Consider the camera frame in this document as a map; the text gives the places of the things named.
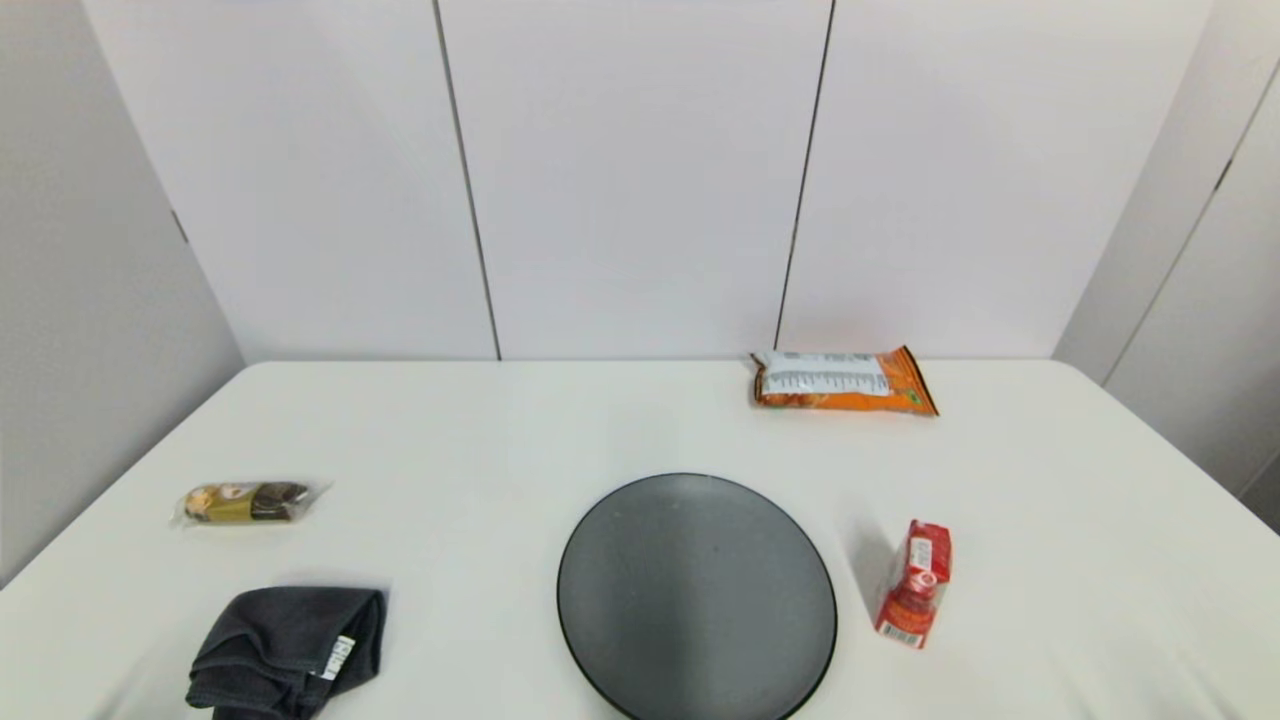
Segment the red juice box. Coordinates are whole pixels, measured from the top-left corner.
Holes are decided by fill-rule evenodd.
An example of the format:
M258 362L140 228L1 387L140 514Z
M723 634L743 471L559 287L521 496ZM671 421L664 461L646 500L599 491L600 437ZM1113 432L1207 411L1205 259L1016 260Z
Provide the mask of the red juice box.
M876 632L923 648L951 582L951 532L911 520L876 616Z

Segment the plastic wrapper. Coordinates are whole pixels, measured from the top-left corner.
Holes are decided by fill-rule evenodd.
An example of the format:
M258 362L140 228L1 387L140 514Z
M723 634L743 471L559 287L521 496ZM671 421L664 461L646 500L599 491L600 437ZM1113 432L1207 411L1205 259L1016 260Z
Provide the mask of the plastic wrapper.
M937 415L906 347L879 355L758 352L755 401L772 407L892 410Z
M911 520L892 574L881 592L876 632L909 647L923 648L951 583L951 532Z
M200 486L178 501L180 525L293 523L326 487L296 480Z

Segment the dark gray towel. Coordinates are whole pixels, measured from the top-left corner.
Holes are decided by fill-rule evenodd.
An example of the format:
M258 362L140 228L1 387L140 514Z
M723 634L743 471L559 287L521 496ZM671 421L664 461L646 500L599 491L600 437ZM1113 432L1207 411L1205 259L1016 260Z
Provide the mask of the dark gray towel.
M223 610L187 703L215 720L308 720L378 674L387 600L360 588L262 588Z

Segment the round plate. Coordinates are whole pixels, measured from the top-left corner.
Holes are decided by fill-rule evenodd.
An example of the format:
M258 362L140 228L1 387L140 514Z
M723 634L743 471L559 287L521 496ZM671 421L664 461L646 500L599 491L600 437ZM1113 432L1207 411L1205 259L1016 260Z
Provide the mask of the round plate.
M778 720L822 682L836 597L804 530L710 475L655 475L582 518L561 559L582 674L639 720Z

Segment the tabletop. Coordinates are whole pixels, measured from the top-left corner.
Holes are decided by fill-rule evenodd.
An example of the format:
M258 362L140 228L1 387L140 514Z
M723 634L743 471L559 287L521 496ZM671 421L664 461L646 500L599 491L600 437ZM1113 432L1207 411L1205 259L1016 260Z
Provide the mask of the tabletop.
M0 591L0 717L206 717L183 694L218 612L301 583L389 591L383 673L326 719L618 717L557 565L593 503L681 470L774 501L831 573L797 719L1280 715L1280 538L1065 365L922 369L941 418L754 407L735 361L256 365ZM275 478L332 486L292 525L169 524ZM913 518L955 544L923 651L868 609Z

